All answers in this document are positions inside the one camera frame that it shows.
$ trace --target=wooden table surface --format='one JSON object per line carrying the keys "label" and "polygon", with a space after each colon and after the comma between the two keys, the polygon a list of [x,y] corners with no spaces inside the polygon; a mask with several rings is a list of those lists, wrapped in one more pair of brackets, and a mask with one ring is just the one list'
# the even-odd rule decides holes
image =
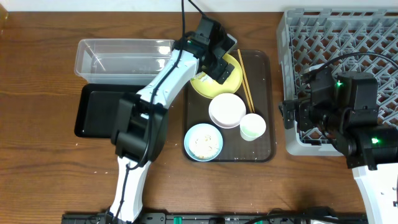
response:
{"label": "wooden table surface", "polygon": [[[277,153],[263,164],[190,162],[182,154],[182,94],[170,108],[167,143],[148,172],[144,206],[169,212],[264,213],[330,206],[364,212],[343,157],[291,156],[277,104],[283,99],[276,27],[282,13],[209,14],[240,49],[271,60]],[[187,14],[187,30],[200,16]],[[110,140],[73,133],[86,81],[73,72],[79,40],[179,39],[179,13],[12,12],[0,36],[0,222],[60,223],[65,212],[100,212],[114,199]]]}

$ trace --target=yellow plate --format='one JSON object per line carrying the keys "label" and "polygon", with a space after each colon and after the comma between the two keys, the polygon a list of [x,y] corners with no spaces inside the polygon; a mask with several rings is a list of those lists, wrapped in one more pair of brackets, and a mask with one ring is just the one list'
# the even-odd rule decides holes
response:
{"label": "yellow plate", "polygon": [[218,82],[211,80],[208,77],[206,80],[201,80],[206,74],[202,72],[197,77],[191,79],[192,87],[202,96],[213,99],[222,93],[235,93],[242,84],[242,68],[239,62],[229,54],[224,54],[223,57],[228,63],[235,68],[231,75],[220,85]]}

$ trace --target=wooden chopstick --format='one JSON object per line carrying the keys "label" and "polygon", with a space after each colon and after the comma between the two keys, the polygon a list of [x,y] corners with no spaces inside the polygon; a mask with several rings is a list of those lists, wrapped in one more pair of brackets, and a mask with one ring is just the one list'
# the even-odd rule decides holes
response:
{"label": "wooden chopstick", "polygon": [[246,100],[248,101],[250,113],[254,113],[255,111],[254,111],[253,99],[251,98],[249,82],[248,82],[248,78],[246,76],[246,71],[244,70],[244,65],[243,65],[241,51],[239,49],[238,49],[238,55],[239,55],[239,60],[241,61],[242,72],[243,72],[243,90],[244,90],[244,94],[246,95]]}

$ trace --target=green led light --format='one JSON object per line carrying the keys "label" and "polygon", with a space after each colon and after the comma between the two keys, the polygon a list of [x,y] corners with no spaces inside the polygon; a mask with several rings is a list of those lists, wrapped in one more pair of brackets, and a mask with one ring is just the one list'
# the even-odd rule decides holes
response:
{"label": "green led light", "polygon": [[342,83],[340,82],[340,80],[337,81],[337,87],[340,87],[342,85]]}
{"label": "green led light", "polygon": [[373,144],[376,144],[376,143],[379,143],[380,141],[377,139],[377,138],[372,138],[372,143]]}

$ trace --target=blue bowl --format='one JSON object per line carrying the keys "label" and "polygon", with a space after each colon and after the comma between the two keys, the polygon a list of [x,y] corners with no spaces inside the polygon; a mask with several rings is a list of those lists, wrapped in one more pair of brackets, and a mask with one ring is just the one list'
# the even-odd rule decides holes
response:
{"label": "blue bowl", "polygon": [[[208,133],[209,131],[214,131],[218,137],[218,151],[217,153],[209,158],[206,159],[200,159],[199,157],[195,156],[191,150],[189,150],[189,142],[191,140],[191,138],[197,133]],[[216,158],[222,148],[223,148],[223,136],[221,135],[220,131],[215,128],[214,126],[210,125],[210,124],[197,124],[195,126],[193,126],[192,128],[190,128],[188,130],[188,132],[186,133],[185,137],[184,137],[184,148],[185,148],[185,152],[187,152],[187,154],[194,160],[199,161],[199,162],[207,162],[210,161],[214,158]]]}

